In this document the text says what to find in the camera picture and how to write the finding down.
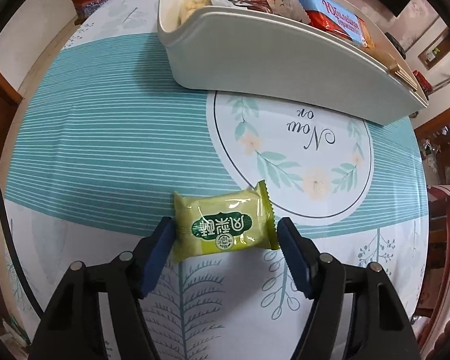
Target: table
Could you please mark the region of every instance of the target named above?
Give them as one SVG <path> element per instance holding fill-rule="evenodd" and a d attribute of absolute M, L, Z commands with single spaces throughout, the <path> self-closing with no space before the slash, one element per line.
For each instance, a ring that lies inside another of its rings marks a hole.
<path fill-rule="evenodd" d="M 42 307 L 72 261 L 110 261 L 173 215 L 173 191 L 219 195 L 265 179 L 277 219 L 290 216 L 342 263 L 378 261 L 411 316 L 428 208 L 408 118 L 381 127 L 302 103 L 180 87 L 156 34 L 157 9 L 158 0 L 111 0 L 95 12 L 23 119 L 5 197 Z M 10 271 L 33 335 L 37 317 Z M 288 359 L 311 302 L 280 251 L 250 249 L 169 262 L 141 305 L 162 359 Z M 115 359 L 106 312 L 102 321 Z"/>

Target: circular logo on package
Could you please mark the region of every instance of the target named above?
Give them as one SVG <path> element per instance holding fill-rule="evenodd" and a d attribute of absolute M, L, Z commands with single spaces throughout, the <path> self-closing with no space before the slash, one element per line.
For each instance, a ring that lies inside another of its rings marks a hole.
<path fill-rule="evenodd" d="M 207 124 L 223 165 L 242 188 L 265 179 L 275 214 L 328 225 L 352 214 L 373 177 L 367 123 L 305 103 L 210 92 Z"/>
<path fill-rule="evenodd" d="M 215 245 L 221 251 L 227 251 L 234 245 L 234 239 L 231 234 L 220 234 L 215 238 Z"/>

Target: wall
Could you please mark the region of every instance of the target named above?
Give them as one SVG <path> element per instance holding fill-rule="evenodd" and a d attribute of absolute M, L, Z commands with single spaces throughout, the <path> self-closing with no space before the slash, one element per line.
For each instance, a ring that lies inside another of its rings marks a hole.
<path fill-rule="evenodd" d="M 446 28 L 442 19 L 438 19 L 430 29 L 408 50 L 406 61 L 412 70 L 420 71 L 431 85 L 436 85 L 450 77 L 450 52 L 434 67 L 427 70 L 418 55 L 432 43 Z M 421 110 L 412 119 L 413 128 L 417 128 L 450 107 L 450 84 L 429 96 L 428 108 Z"/>
<path fill-rule="evenodd" d="M 16 89 L 46 46 L 75 16 L 70 0 L 26 0 L 0 33 L 0 72 Z"/>

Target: floor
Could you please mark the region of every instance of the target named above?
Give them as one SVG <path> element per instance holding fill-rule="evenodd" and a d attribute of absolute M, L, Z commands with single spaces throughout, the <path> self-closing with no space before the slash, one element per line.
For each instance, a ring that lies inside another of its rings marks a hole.
<path fill-rule="evenodd" d="M 20 129 L 20 125 L 22 124 L 25 111 L 27 110 L 28 104 L 30 103 L 35 91 L 40 85 L 42 78 L 48 71 L 48 68 L 59 54 L 63 45 L 77 29 L 77 26 L 75 26 L 73 21 L 74 20 L 68 23 L 46 47 L 18 89 L 18 92 L 22 95 L 23 100 L 17 109 L 15 117 L 13 118 L 12 125 L 10 126 L 7 139 L 3 147 L 2 157 L 0 159 L 0 186 L 2 188 L 2 192 L 5 191 L 5 187 L 7 185 L 8 167 L 10 166 L 13 147 L 15 146 L 15 140 L 17 139 L 18 131 Z M 23 325 L 10 285 L 5 249 L 5 240 L 3 238 L 3 232 L 0 225 L 0 286 L 2 288 L 3 298 L 5 300 L 5 304 L 7 305 L 8 311 L 21 325 Z"/>

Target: cookie package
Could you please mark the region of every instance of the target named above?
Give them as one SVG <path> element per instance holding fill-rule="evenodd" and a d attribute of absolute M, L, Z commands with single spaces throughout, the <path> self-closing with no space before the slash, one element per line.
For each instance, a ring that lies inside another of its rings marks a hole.
<path fill-rule="evenodd" d="M 181 196 L 175 192 L 174 206 L 176 262 L 249 247 L 280 248 L 265 180 L 251 190 L 214 197 Z"/>

